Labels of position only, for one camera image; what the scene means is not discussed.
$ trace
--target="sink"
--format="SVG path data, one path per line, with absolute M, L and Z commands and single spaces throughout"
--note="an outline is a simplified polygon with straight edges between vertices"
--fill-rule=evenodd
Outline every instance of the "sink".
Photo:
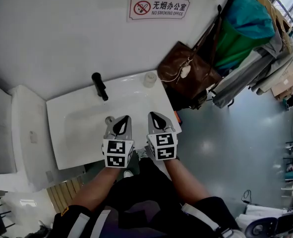
M 104 159 L 101 145 L 107 129 L 105 119 L 109 116 L 131 117 L 132 139 L 137 149 L 147 145 L 147 117 L 151 111 L 167 116 L 176 132 L 181 132 L 162 83 L 157 79 L 154 87 L 146 88 L 143 86 L 144 75 L 140 73 L 104 82 L 109 97 L 107 101 L 98 96 L 95 86 L 47 101 L 52 144 L 59 169 Z

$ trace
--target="person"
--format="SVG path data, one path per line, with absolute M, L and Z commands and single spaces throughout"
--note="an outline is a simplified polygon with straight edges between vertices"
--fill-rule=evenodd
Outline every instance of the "person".
M 145 149 L 136 152 L 140 174 L 125 171 L 125 178 L 115 183 L 120 168 L 102 169 L 72 205 L 56 214 L 49 238 L 216 238 L 228 237 L 222 236 L 224 230 L 238 230 L 223 200 L 211 196 L 178 159 L 164 161 L 170 180 Z M 185 203 L 192 213 L 183 210 Z M 219 228 L 214 231 L 194 211 Z

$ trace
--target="cardboard box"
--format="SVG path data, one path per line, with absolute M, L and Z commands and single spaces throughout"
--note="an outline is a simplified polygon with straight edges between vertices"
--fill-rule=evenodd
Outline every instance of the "cardboard box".
M 282 101 L 283 99 L 288 99 L 291 97 L 291 95 L 293 94 L 293 87 L 287 89 L 286 91 L 284 91 L 283 93 L 280 93 L 278 96 L 276 96 L 275 98 L 278 101 Z
M 293 86 L 293 62 L 288 66 L 286 71 L 280 77 L 280 82 L 273 86 L 272 92 L 274 97 L 285 92 Z

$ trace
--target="white wall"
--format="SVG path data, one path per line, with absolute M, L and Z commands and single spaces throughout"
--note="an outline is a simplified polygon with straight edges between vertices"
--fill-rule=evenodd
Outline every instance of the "white wall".
M 218 2 L 190 0 L 184 20 L 127 23 L 128 0 L 0 0 L 0 81 L 48 100 L 154 69 L 176 41 L 193 45 Z

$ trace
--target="faucet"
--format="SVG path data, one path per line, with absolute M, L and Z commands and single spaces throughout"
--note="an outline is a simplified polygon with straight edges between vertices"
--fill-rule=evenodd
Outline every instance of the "faucet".
M 106 91 L 105 91 L 106 86 L 102 82 L 100 73 L 97 73 L 97 72 L 93 73 L 91 76 L 91 79 L 92 79 L 94 85 L 96 86 L 98 96 L 102 97 L 102 99 L 104 101 L 107 101 L 109 98 L 108 98 Z

